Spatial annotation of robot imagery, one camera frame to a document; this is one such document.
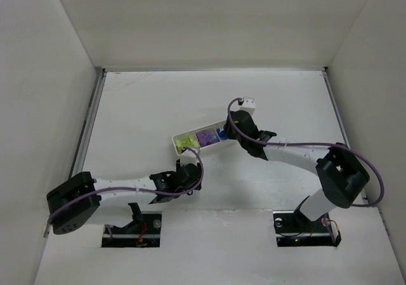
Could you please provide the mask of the purple patterned lego brick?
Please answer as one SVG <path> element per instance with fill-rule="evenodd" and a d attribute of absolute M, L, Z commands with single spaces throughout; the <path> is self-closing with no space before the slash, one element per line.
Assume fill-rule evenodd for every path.
<path fill-rule="evenodd" d="M 218 136 L 210 131 L 197 132 L 196 137 L 201 147 L 206 147 L 219 142 Z"/>

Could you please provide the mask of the blue legos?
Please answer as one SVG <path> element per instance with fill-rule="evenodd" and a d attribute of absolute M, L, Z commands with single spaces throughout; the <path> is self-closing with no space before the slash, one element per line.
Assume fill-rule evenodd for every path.
<path fill-rule="evenodd" d="M 228 139 L 228 137 L 226 136 L 224 130 L 221 130 L 221 129 L 217 128 L 216 132 L 217 132 L 220 139 L 222 139 L 222 140 L 227 140 Z"/>

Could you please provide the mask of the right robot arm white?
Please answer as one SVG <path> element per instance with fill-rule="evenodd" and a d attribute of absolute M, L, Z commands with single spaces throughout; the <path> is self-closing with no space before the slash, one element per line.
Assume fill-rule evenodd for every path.
<path fill-rule="evenodd" d="M 224 131 L 248 154 L 270 162 L 281 162 L 317 176 L 321 188 L 294 210 L 294 223 L 302 229 L 335 208 L 351 207 L 370 180 L 356 156 L 340 143 L 324 148 L 289 146 L 276 133 L 259 130 L 245 110 L 228 113 Z"/>

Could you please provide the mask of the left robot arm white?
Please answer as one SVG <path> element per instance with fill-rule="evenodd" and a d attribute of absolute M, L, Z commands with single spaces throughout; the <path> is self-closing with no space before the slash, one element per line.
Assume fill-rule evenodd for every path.
<path fill-rule="evenodd" d="M 201 189 L 203 176 L 200 160 L 177 161 L 174 170 L 132 180 L 104 180 L 80 172 L 48 192 L 46 229 L 64 235 L 86 224 L 133 226 L 140 221 L 142 206 L 189 196 Z"/>

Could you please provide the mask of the green lego brick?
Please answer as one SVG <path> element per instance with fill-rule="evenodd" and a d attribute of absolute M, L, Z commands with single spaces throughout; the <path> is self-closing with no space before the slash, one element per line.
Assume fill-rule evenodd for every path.
<path fill-rule="evenodd" d="M 179 154 L 182 153 L 186 147 L 200 147 L 199 142 L 197 141 L 195 136 L 184 136 L 181 138 L 177 138 L 175 139 L 175 146 Z"/>

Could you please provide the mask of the white three-compartment tray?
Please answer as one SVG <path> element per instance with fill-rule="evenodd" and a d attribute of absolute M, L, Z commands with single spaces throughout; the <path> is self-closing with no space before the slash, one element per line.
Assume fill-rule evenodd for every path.
<path fill-rule="evenodd" d="M 225 121 L 209 124 L 172 137 L 174 151 L 180 156 L 186 147 L 197 149 L 201 157 L 220 151 L 235 144 L 225 136 Z"/>

